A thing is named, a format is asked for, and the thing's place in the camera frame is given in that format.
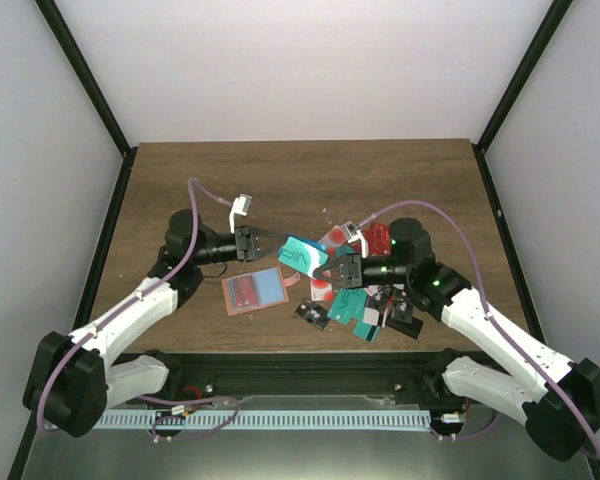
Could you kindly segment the teal VIP card small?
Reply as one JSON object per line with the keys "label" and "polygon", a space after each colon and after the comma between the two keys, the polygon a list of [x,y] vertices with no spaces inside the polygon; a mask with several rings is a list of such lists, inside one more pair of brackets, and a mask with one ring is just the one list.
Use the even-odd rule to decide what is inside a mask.
{"label": "teal VIP card small", "polygon": [[278,261],[295,271],[314,277],[314,271],[328,260],[328,254],[322,247],[316,247],[297,237],[289,236],[279,248]]}

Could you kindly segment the red stripe card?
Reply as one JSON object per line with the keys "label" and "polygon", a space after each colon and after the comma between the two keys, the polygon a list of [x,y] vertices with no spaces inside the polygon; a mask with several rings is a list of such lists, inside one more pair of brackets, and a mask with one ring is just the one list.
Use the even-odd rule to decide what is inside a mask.
{"label": "red stripe card", "polygon": [[255,283],[251,275],[232,277],[228,280],[232,308],[242,310],[258,303]]}

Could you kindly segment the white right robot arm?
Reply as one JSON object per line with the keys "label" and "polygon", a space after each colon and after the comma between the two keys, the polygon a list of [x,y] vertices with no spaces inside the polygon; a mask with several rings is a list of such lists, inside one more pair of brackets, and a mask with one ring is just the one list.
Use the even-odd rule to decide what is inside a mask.
{"label": "white right robot arm", "polygon": [[393,221],[389,244],[383,256],[331,258],[319,251],[309,272],[322,279],[339,269],[329,281],[340,289],[400,285],[408,304],[468,338],[498,364],[492,369],[467,356],[451,360],[425,376],[431,400],[445,403],[455,395],[476,400],[517,421],[556,460],[578,453],[599,459],[600,367],[551,349],[492,307],[480,282],[435,258],[420,221]]}

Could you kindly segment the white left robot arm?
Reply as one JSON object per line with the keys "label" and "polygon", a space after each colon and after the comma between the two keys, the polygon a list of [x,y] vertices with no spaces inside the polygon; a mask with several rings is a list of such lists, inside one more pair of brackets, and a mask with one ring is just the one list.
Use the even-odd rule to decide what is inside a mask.
{"label": "white left robot arm", "polygon": [[257,261],[286,241],[284,234],[253,226],[217,233],[191,209],[173,214],[156,263],[132,293],[83,327],[40,341],[23,395],[38,430],[80,437],[106,410],[130,400],[176,402],[185,382],[177,360],[159,350],[125,363],[120,355],[195,294],[202,266]]}

